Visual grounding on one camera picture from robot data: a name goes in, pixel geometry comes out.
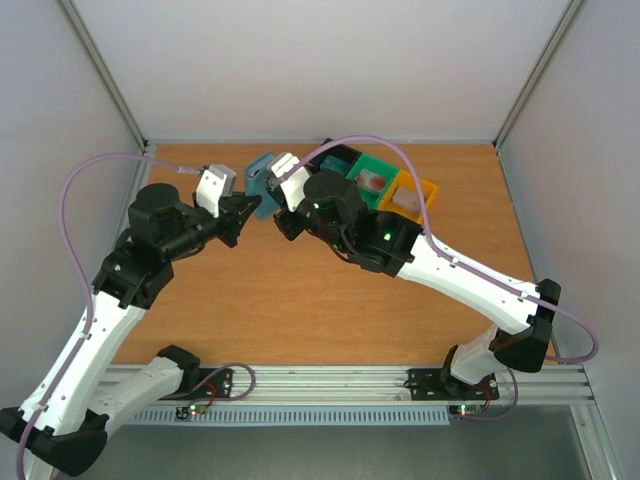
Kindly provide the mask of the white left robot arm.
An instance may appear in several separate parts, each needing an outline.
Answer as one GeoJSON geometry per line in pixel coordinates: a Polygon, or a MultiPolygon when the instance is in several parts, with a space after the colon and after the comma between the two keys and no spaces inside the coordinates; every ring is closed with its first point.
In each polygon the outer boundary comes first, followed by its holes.
{"type": "Polygon", "coordinates": [[[157,400],[189,398],[206,387],[199,358],[170,345],[129,379],[96,391],[120,345],[173,279],[174,262],[214,239],[236,246],[261,202],[241,192],[197,191],[193,199],[182,202],[166,183],[137,193],[129,225],[103,260],[89,306],[56,363],[21,406],[2,409],[2,434],[34,460],[17,464],[19,478],[48,479],[53,472],[77,477],[129,418],[157,400]]]}

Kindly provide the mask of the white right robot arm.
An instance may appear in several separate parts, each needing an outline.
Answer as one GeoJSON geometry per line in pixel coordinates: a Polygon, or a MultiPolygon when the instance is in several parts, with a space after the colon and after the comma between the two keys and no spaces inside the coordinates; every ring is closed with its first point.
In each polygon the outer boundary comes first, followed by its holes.
{"type": "Polygon", "coordinates": [[[276,173],[269,185],[282,197],[274,221],[288,240],[307,232],[347,263],[427,286],[491,320],[484,334],[449,350],[427,388],[454,399],[503,368],[540,371],[561,292],[556,282],[516,281],[449,249],[418,223],[369,208],[356,183],[335,171],[276,173]]]}

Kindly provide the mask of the teal card holder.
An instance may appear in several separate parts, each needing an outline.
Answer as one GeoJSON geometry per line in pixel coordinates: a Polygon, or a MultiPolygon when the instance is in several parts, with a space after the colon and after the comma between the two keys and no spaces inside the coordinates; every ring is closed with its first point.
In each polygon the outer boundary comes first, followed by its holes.
{"type": "Polygon", "coordinates": [[[254,210],[255,216],[259,220],[268,219],[279,209],[279,205],[271,196],[268,186],[269,172],[267,166],[273,159],[274,154],[266,152],[244,169],[246,195],[257,195],[261,198],[259,206],[254,210]]]}

